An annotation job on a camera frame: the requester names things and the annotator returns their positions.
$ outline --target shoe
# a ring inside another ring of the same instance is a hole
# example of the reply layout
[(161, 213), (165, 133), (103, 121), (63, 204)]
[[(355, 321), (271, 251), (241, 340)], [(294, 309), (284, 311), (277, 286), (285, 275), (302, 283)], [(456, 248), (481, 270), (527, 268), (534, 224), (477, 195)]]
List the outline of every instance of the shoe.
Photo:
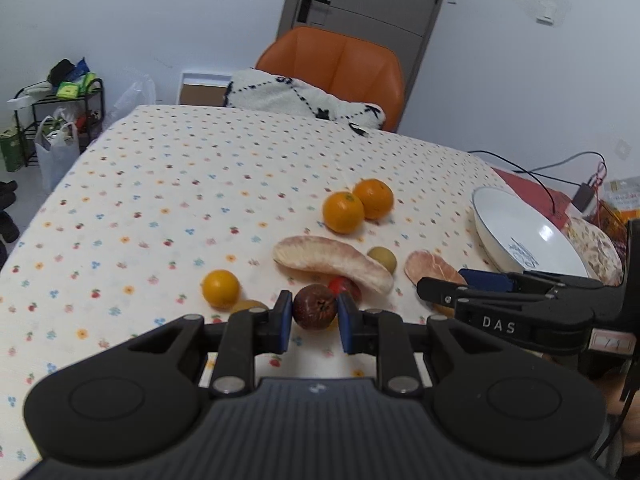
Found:
[(20, 238), (20, 229), (18, 229), (14, 220), (4, 211), (0, 212), (0, 236), (2, 236), (8, 244), (12, 244)]
[(18, 189), (18, 183), (15, 180), (11, 182), (0, 182), (0, 195), (12, 193)]
[(0, 210), (4, 211), (15, 202), (15, 193), (0, 194)]

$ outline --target table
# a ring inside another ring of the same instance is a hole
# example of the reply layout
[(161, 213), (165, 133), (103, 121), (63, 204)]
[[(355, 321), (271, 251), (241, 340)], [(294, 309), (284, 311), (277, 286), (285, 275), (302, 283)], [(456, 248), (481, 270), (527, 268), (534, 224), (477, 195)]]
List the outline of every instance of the table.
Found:
[[(291, 235), (331, 234), (322, 202), (361, 178), (394, 190), (393, 213), (339, 237), (398, 258), (392, 293), (363, 307), (409, 322), (430, 314), (402, 272), (417, 248), (450, 264), (492, 269), (473, 226), (479, 186), (507, 189), (475, 156), (385, 132), (360, 137), (322, 120), (228, 108), (143, 106), (82, 155), (22, 236), (0, 274), (0, 479), (38, 459), (22, 422), (32, 384), (187, 313), (211, 322), (202, 278), (229, 269), (243, 295), (272, 304), (326, 276), (278, 270), (271, 248)], [(203, 383), (214, 365), (211, 355)], [(258, 376), (375, 375), (347, 356), (337, 330), (295, 324), (289, 352), (256, 358)]]

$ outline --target plastic bag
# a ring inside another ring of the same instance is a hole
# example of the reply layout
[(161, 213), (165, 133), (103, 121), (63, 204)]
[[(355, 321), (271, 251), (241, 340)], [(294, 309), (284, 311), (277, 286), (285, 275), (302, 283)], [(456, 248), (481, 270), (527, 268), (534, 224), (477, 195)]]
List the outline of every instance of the plastic bag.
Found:
[(102, 123), (104, 130), (128, 116), (136, 106), (156, 104), (156, 84), (151, 77), (135, 70), (128, 72), (134, 76), (134, 82), (107, 112)]
[(43, 129), (46, 121), (51, 118), (48, 116), (40, 123), (33, 139), (42, 174), (42, 187), (47, 193), (53, 191), (80, 156), (78, 129), (75, 124), (66, 123), (45, 137)]
[(84, 108), (79, 102), (66, 103), (53, 112), (54, 119), (62, 119), (65, 123), (75, 123), (84, 114)]

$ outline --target white bowl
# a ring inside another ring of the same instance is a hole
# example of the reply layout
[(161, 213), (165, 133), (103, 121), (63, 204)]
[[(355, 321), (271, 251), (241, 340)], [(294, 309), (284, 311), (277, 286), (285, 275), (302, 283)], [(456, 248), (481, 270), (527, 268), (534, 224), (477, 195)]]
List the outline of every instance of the white bowl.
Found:
[(478, 235), (503, 272), (540, 270), (588, 277), (569, 240), (519, 197), (496, 187), (479, 187), (471, 200)]

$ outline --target power adapter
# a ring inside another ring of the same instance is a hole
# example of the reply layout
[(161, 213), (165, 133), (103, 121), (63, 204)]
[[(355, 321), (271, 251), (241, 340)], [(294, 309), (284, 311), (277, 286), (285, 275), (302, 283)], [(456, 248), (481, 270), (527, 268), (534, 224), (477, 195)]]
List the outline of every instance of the power adapter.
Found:
[(571, 200), (571, 203), (578, 211), (584, 213), (591, 203), (591, 200), (593, 200), (594, 195), (595, 191), (593, 190), (593, 187), (583, 182), (582, 184), (580, 184), (578, 191), (575, 192), (574, 198)]

